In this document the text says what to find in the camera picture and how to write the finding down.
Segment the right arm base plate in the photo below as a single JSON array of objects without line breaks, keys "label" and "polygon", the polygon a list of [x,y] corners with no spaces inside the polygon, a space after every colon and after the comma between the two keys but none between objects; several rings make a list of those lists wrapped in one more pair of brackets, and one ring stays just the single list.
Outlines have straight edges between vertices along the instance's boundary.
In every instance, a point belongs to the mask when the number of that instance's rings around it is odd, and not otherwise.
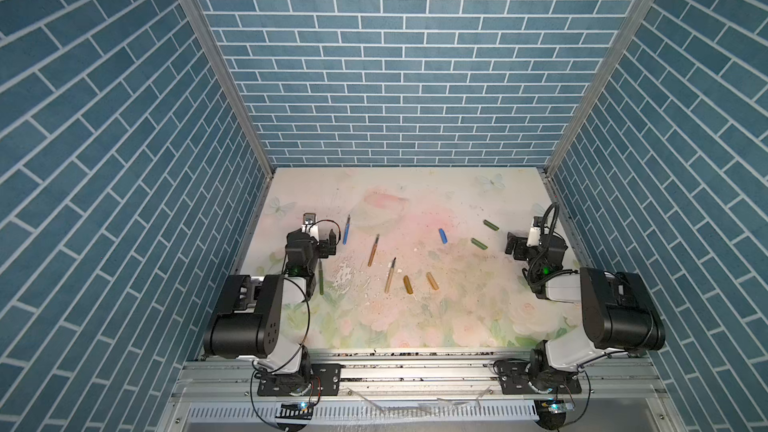
[{"label": "right arm base plate", "polygon": [[576,395],[582,387],[575,372],[560,371],[538,362],[500,359],[491,370],[497,376],[503,395]]}]

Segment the floral table mat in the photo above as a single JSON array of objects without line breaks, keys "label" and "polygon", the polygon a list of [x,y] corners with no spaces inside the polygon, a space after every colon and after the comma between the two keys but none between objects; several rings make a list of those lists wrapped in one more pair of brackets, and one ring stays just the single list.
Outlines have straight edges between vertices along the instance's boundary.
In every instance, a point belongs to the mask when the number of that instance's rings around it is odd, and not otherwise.
[{"label": "floral table mat", "polygon": [[[581,323],[578,305],[537,298],[523,278],[522,264],[505,254],[507,233],[526,235],[550,201],[533,168],[280,169],[242,269],[279,273],[287,234],[312,212],[320,232],[335,231],[341,243],[323,261],[324,295],[317,283],[307,306],[285,299],[281,330],[286,336],[312,349],[528,350]],[[486,227],[484,219],[500,230]],[[473,237],[488,249],[473,245]],[[391,290],[385,294],[395,257]],[[437,291],[427,272],[438,282]],[[413,295],[404,287],[406,275]]]}]

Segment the tan pen cap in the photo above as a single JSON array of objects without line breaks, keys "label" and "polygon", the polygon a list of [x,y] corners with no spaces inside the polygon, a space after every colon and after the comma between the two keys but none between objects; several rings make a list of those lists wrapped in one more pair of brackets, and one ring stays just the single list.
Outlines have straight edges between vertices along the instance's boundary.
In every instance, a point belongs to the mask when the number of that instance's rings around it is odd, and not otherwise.
[{"label": "tan pen cap", "polygon": [[427,272],[426,273],[426,277],[427,277],[427,280],[428,280],[431,288],[433,290],[437,291],[439,289],[439,284],[436,281],[436,279],[434,278],[433,274],[431,272]]}]

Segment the tan pen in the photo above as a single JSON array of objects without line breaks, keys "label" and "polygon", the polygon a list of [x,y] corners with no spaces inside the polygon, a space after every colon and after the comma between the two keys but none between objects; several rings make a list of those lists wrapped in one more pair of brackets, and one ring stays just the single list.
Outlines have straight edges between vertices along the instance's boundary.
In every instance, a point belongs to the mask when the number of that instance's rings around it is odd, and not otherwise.
[{"label": "tan pen", "polygon": [[396,260],[397,260],[396,257],[393,258],[388,269],[388,274],[387,274],[385,289],[384,289],[385,294],[389,294],[391,290],[391,284],[392,284],[394,273],[396,270]]}]

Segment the green pen cap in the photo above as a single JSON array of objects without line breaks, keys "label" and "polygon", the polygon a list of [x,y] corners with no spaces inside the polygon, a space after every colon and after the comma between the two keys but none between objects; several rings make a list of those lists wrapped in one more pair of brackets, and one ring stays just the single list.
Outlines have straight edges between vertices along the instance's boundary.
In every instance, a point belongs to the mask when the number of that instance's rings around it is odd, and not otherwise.
[{"label": "green pen cap", "polygon": [[484,219],[484,220],[483,220],[483,224],[484,224],[486,227],[488,227],[488,228],[490,228],[491,230],[493,230],[493,231],[499,231],[499,230],[500,230],[500,227],[499,227],[499,226],[495,225],[494,223],[490,222],[490,221],[489,221],[489,220],[487,220],[487,219]]},{"label": "green pen cap", "polygon": [[481,249],[481,250],[487,250],[488,249],[488,246],[485,243],[481,242],[480,240],[478,240],[478,239],[476,239],[474,237],[471,238],[470,240],[471,240],[471,243],[473,245],[475,245],[476,247],[478,247],[479,249]]}]

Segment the green pen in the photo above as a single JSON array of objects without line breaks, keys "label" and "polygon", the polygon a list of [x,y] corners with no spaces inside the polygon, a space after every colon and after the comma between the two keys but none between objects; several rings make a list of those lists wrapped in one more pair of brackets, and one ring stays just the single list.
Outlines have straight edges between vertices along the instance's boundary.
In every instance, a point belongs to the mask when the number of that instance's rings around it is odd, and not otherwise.
[{"label": "green pen", "polygon": [[324,295],[324,269],[323,269],[323,263],[322,260],[318,261],[317,264],[317,283],[318,283],[318,291],[319,294],[322,296]]}]

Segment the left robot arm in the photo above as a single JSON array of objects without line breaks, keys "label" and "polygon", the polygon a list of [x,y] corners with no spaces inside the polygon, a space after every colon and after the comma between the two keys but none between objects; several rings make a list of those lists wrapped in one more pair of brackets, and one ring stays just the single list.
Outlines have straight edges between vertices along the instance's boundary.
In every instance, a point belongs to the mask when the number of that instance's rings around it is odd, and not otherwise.
[{"label": "left robot arm", "polygon": [[287,234],[281,272],[228,276],[203,335],[205,355],[250,360],[259,379],[277,387],[309,385],[304,342],[280,332],[283,302],[289,297],[310,303],[321,261],[336,253],[337,244],[335,231],[321,239],[315,224],[306,225]]}]

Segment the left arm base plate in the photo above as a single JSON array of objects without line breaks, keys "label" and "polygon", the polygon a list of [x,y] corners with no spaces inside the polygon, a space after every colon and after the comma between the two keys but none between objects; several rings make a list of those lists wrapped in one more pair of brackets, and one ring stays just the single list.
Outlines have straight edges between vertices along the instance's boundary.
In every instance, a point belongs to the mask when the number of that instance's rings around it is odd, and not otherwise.
[{"label": "left arm base plate", "polygon": [[311,386],[318,386],[313,392],[320,398],[337,396],[341,381],[342,366],[339,363],[314,363],[300,365],[296,372],[259,373],[256,394],[259,397],[288,397],[303,395]]}]

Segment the brown pen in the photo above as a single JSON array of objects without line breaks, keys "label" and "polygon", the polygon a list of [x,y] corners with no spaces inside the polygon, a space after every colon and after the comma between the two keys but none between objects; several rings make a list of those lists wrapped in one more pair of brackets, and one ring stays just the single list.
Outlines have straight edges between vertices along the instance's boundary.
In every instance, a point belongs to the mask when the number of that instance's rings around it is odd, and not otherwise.
[{"label": "brown pen", "polygon": [[376,255],[376,251],[377,251],[377,248],[378,248],[379,239],[380,239],[380,234],[377,234],[375,236],[375,239],[374,239],[374,242],[373,242],[373,245],[371,247],[370,254],[369,254],[369,258],[368,258],[368,262],[367,262],[367,266],[368,267],[372,267],[372,265],[373,265],[374,258],[375,258],[375,255]]}]

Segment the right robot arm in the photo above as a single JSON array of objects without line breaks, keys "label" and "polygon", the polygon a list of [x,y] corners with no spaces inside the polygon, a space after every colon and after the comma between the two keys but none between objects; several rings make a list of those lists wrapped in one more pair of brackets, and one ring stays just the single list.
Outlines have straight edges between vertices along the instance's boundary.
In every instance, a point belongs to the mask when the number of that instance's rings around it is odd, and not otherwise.
[{"label": "right robot arm", "polygon": [[640,275],[565,269],[566,250],[557,233],[507,235],[505,253],[526,264],[523,278],[533,294],[578,305],[581,323],[558,338],[540,341],[526,361],[495,362],[505,395],[579,393],[578,375],[587,365],[613,355],[656,351],[665,344],[662,320]]}]

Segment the aluminium mounting rail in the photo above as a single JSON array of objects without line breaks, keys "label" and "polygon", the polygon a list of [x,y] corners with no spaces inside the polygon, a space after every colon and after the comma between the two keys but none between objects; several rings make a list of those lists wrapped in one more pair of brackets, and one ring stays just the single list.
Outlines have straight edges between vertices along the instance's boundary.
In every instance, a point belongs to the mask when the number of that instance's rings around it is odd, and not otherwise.
[{"label": "aluminium mounting rail", "polygon": [[162,431],[679,431],[647,358],[609,358],[539,393],[514,352],[332,353],[297,395],[260,395],[244,362],[185,364]]}]

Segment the dark yellow pen cap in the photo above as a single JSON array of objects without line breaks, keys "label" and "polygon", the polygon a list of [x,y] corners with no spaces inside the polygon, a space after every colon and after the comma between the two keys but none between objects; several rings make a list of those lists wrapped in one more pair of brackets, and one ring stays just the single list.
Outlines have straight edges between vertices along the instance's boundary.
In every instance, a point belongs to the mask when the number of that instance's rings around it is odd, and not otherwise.
[{"label": "dark yellow pen cap", "polygon": [[414,290],[413,290],[413,287],[412,287],[412,283],[410,281],[410,278],[407,275],[403,277],[403,283],[404,283],[404,287],[406,289],[406,292],[409,295],[413,295],[414,294]]}]

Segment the blue pen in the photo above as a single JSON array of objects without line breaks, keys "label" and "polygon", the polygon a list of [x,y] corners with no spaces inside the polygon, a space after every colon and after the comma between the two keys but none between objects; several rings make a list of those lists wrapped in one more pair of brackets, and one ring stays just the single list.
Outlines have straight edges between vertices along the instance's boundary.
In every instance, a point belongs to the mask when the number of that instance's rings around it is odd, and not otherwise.
[{"label": "blue pen", "polygon": [[351,225],[351,215],[348,214],[347,218],[346,218],[346,221],[345,221],[344,228],[343,228],[343,234],[342,234],[342,244],[344,244],[344,245],[346,245],[347,242],[348,242],[350,225]]}]

